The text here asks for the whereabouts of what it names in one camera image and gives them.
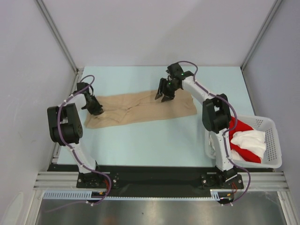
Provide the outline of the beige t shirt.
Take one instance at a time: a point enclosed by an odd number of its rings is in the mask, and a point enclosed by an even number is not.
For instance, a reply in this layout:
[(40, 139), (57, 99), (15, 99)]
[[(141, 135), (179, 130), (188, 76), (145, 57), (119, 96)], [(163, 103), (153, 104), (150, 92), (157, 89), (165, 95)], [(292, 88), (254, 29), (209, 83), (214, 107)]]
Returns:
[(87, 114), (85, 127), (91, 129), (121, 126), (155, 120), (168, 120), (197, 114), (191, 94), (178, 90), (175, 99), (161, 102), (154, 90), (114, 96), (97, 96), (103, 106), (100, 115)]

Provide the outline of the translucent plastic basket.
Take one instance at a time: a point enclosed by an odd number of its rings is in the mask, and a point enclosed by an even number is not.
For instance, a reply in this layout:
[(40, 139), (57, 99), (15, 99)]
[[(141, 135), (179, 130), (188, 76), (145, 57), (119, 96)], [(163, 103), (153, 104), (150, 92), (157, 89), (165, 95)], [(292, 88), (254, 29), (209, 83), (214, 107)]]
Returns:
[(282, 165), (278, 132), (269, 118), (239, 115), (229, 142), (232, 160), (239, 166), (276, 169)]

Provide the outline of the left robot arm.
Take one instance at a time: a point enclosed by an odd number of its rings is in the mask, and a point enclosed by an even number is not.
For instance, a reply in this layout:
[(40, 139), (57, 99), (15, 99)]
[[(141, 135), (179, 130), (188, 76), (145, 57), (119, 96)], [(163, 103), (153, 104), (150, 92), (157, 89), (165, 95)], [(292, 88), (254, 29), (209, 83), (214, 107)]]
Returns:
[(83, 126), (79, 117), (81, 110), (91, 115), (101, 115), (102, 105), (94, 95), (93, 87), (86, 82), (79, 82), (73, 92), (61, 105), (47, 109), (48, 126), (51, 140), (68, 148), (75, 160), (79, 175), (77, 188), (109, 188), (108, 179), (101, 174), (95, 159), (80, 143), (83, 137)]

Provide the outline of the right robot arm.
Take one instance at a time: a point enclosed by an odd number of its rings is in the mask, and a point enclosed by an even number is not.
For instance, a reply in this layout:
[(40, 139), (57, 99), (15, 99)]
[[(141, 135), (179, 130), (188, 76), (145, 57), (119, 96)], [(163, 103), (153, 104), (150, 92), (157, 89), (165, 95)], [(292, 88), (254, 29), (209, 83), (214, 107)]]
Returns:
[(161, 78), (155, 99), (162, 102), (172, 101), (179, 89), (188, 91), (202, 105), (202, 123), (204, 128), (213, 132), (212, 137), (216, 154), (217, 172), (214, 185), (230, 188), (237, 178), (237, 168), (230, 153), (229, 127), (231, 105), (225, 94), (214, 94), (196, 80), (196, 72), (184, 71), (180, 61), (167, 67), (167, 78)]

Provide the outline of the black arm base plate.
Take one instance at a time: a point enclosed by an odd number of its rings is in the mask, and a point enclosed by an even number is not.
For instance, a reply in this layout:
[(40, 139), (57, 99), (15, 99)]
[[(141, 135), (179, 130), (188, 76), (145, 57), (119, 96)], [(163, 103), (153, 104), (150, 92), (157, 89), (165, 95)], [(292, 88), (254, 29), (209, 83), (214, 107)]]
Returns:
[(171, 187), (183, 186), (204, 189), (230, 189), (246, 186), (242, 169), (234, 168), (234, 178), (215, 167), (150, 167), (150, 166), (97, 166), (97, 172), (80, 172), (76, 165), (50, 164), (48, 172), (75, 175), (79, 189), (126, 187)]

